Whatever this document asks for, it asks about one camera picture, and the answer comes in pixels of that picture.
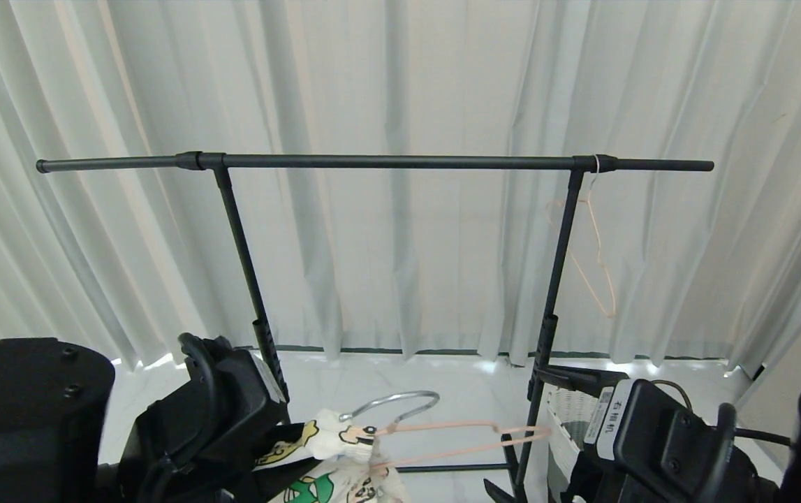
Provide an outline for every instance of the hanger hook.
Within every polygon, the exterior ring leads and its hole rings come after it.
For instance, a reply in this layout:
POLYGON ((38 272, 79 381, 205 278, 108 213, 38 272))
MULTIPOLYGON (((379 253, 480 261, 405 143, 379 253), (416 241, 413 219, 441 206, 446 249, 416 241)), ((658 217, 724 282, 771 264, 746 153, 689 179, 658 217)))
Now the hanger hook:
POLYGON ((409 400, 410 398, 431 398, 432 401, 425 405, 421 405, 420 407, 416 407, 411 411, 407 411, 406 413, 398 415, 397 419, 394 420, 394 424, 400 423, 400 421, 403 421, 404 419, 409 419, 413 417, 413 415, 423 413, 429 408, 434 407, 434 405, 438 404, 438 401, 441 400, 441 395, 436 394, 434 391, 407 391, 405 393, 387 395, 387 397, 376 398, 366 402, 362 405, 362 407, 352 411, 352 413, 339 415, 339 421, 349 421, 365 411, 378 407, 379 405, 390 404, 391 402, 400 400, 409 400))

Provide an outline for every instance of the floor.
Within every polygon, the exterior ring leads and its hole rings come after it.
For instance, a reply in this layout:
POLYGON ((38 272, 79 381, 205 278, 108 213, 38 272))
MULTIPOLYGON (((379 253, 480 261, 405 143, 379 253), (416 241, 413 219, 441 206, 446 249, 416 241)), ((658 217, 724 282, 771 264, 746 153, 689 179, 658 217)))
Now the floor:
MULTIPOLYGON (((294 421, 307 420, 321 408, 351 411, 372 398, 416 389, 441 394, 435 408, 417 417, 417 421, 490 420, 508 427, 524 425, 526 421, 528 402, 524 394, 530 367, 515 368, 504 359, 485 362, 474 356, 414 356, 404 360, 388 354, 344 354, 339 362, 329 362, 322 353, 285 351, 279 356, 288 380, 289 411, 294 421)), ((626 365, 598 359, 559 359, 553 363, 621 370, 633 378, 674 380, 689 393, 696 413, 709 423, 715 423, 720 402, 734 402, 749 385, 744 373, 727 375, 720 362, 669 360, 660 368, 646 360, 626 365)), ((110 399, 100 462, 118 462, 136 415, 186 381, 185 367, 181 367, 174 366, 172 360, 137 372, 117 365, 118 379, 110 399)), ((381 426, 406 410, 409 402, 389 404, 368 411, 362 421, 381 426)), ((400 459, 496 441, 489 429, 410 432, 386 437, 382 452, 400 459)), ((739 439, 737 445, 751 456, 761 476, 780 480, 781 471, 754 442, 739 439)), ((503 461, 502 451, 493 449, 434 464, 503 461)), ((531 501, 547 500, 547 463, 548 443, 535 442, 526 478, 531 501)), ((509 490, 508 477, 500 471, 404 474, 404 483, 413 501, 490 501, 483 490, 484 478, 509 490)))

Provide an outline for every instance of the clothes rack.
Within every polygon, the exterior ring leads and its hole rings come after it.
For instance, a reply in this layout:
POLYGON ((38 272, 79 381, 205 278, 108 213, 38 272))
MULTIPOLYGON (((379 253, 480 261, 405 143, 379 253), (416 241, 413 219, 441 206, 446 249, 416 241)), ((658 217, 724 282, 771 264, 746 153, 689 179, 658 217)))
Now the clothes rack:
MULTIPOLYGON (((606 173, 610 171, 710 171, 714 167, 711 161, 697 160, 659 160, 659 159, 617 159, 606 155, 593 156, 323 156, 323 155, 279 155, 279 154, 225 154, 211 152, 184 152, 175 156, 139 156, 114 157, 113 159, 74 159, 74 160, 38 160, 36 169, 40 173, 62 171, 93 171, 106 169, 142 169, 142 168, 182 168, 190 171, 212 171, 221 192, 224 210, 230 221, 230 229, 235 241, 235 249, 240 258, 248 293, 256 313, 253 322, 254 335, 260 349, 263 362, 266 363, 288 403, 288 385, 279 365, 279 354, 273 342, 270 322, 264 308, 263 296, 254 273, 251 252, 248 249, 246 233, 242 226, 240 211, 235 203, 235 194, 230 178, 231 168, 317 168, 317 169, 489 169, 489 170, 537 170, 568 171, 567 197, 559 230, 559 242, 552 264, 550 285, 543 310, 540 334, 538 334, 537 353, 534 368, 528 382, 527 399, 530 402, 527 425, 535 426, 540 413, 543 397, 545 375, 551 366, 548 365, 550 352, 556 335, 559 317, 554 314, 556 299, 559 297, 562 270, 565 266, 568 242, 571 237, 573 217, 580 195, 583 175, 586 173, 606 173)), ((288 408, 284 411, 285 423, 290 423, 288 408)), ((511 439, 508 435, 503 441, 511 439)), ((507 446, 504 450, 506 462, 499 464, 477 465, 435 465, 409 466, 401 472, 456 472, 473 470, 503 470, 508 472, 512 485, 512 494, 506 493, 496 484, 484 480, 487 494, 498 503, 526 503, 524 493, 524 475, 531 455, 531 444, 522 446, 521 458, 516 455, 515 448, 507 446)))

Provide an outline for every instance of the white curtain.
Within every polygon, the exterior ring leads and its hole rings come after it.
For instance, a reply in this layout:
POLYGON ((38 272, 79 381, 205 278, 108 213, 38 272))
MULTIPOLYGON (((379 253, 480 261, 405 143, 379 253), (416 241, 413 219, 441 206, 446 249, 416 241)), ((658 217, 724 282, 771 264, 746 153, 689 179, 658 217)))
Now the white curtain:
MULTIPOLYGON (((801 3, 0 2, 0 337, 253 343, 210 173, 34 171, 185 150, 713 160, 599 175, 617 315, 569 261, 554 350, 735 365, 801 291, 801 3)), ((232 175, 279 344, 534 350, 565 175, 232 175)))

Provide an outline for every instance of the vertical pole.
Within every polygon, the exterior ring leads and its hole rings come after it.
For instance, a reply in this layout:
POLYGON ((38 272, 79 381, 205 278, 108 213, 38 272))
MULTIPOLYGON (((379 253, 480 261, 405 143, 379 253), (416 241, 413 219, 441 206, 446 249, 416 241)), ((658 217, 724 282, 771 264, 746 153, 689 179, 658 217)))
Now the vertical pole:
MULTIPOLYGON (((254 335, 257 337, 257 347, 260 348, 260 356, 267 364, 273 374, 273 378, 279 383, 282 394, 285 395, 288 403, 288 385, 285 376, 282 375, 282 366, 279 365, 279 356, 276 354, 276 343, 273 342, 273 334, 270 331, 270 322, 267 319, 267 312, 263 308, 263 297, 260 296, 260 286, 257 284, 257 275, 254 274, 254 264, 251 261, 251 252, 248 249, 247 239, 244 237, 242 219, 238 214, 238 206, 235 204, 235 194, 232 190, 232 180, 230 179, 230 169, 225 166, 213 168, 214 178, 217 180, 217 187, 221 190, 223 207, 227 211, 227 218, 230 220, 230 230, 232 231, 233 241, 235 241, 235 251, 238 252, 238 261, 242 264, 244 280, 248 286, 248 293, 251 294, 251 303, 257 319, 253 322, 254 335)), ((288 423, 288 409, 285 411, 285 422, 288 423)))
MULTIPOLYGON (((552 343, 556 338, 556 324, 559 318, 554 315, 556 309, 556 299, 559 298, 559 286, 562 282, 562 268, 565 267, 565 257, 567 255, 568 241, 571 239, 571 227, 573 225, 573 213, 577 210, 577 198, 580 197, 580 188, 583 185, 583 173, 585 170, 575 169, 571 171, 568 179, 568 194, 565 200, 565 213, 562 216, 562 225, 559 232, 559 244, 556 246, 556 258, 552 264, 552 277, 550 278, 550 292, 546 297, 546 308, 543 310, 543 322, 541 322, 540 338, 537 341, 537 357, 534 358, 534 368, 543 367, 550 362, 550 351, 552 343)), ((528 384, 528 399, 531 401, 531 409, 527 414, 527 425, 535 426, 537 416, 540 413, 540 401, 543 397, 543 380, 535 379, 531 375, 531 382, 528 384)), ((534 435, 532 432, 525 433, 525 436, 534 435)), ((518 474, 515 477, 515 486, 524 486, 524 474, 527 472, 527 462, 531 456, 531 442, 524 444, 521 448, 521 461, 518 463, 518 474)))

